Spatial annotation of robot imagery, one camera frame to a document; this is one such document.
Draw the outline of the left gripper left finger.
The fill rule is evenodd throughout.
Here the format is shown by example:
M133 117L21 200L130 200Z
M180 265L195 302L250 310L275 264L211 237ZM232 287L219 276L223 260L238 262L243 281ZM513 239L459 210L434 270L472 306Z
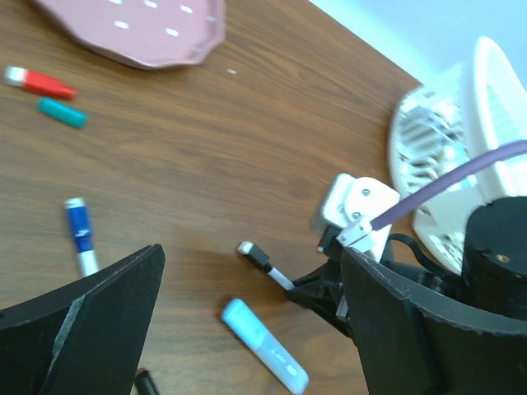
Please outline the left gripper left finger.
M129 394L166 256L148 245L1 311L3 394Z

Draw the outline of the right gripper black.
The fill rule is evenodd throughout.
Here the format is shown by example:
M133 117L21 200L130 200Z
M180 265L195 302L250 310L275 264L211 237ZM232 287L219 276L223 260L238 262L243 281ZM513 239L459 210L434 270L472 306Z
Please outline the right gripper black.
M356 252L337 241L339 233L335 226L325 228L318 247L328 260L308 275L294 280L295 288L286 291L286 296L353 339L347 321L354 320L360 312L362 271Z

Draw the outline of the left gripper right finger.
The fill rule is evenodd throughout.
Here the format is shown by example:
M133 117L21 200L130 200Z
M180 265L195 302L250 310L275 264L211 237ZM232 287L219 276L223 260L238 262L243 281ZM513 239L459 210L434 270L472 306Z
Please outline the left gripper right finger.
M526 323L462 304L354 249L343 289L370 394L524 394Z

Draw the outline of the black cap whiteboard marker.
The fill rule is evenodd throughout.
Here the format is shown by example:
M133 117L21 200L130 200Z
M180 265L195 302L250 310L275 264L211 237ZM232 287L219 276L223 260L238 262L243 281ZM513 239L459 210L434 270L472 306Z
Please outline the black cap whiteboard marker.
M271 277L284 290L290 291L295 288L293 282L270 263L270 257L257 244L243 241L238 246L237 252L258 270Z

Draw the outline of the light blue highlighter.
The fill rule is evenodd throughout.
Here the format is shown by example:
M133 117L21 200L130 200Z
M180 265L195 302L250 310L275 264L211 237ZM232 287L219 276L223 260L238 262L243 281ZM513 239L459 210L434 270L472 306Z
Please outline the light blue highlighter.
M289 392L305 392L309 375L243 300L230 300L221 318Z

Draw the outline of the teal marker cap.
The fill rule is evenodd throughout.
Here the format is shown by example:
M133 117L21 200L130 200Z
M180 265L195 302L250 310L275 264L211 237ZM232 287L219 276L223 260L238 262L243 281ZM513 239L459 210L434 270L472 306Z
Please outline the teal marker cap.
M42 114L74 128L83 128L88 120L85 113L49 97L42 97L37 104L37 109Z

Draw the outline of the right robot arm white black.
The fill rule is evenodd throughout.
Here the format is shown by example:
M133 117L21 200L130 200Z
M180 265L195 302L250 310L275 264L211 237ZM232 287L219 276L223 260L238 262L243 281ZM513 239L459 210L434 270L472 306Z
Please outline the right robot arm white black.
M338 316L345 301L342 268L347 258L329 226L319 246L327 262L293 282L287 298L353 338L350 313ZM504 197L476 208L465 226L460 274L432 261L417 241L389 235L380 265L450 300L506 318L526 319L526 199Z

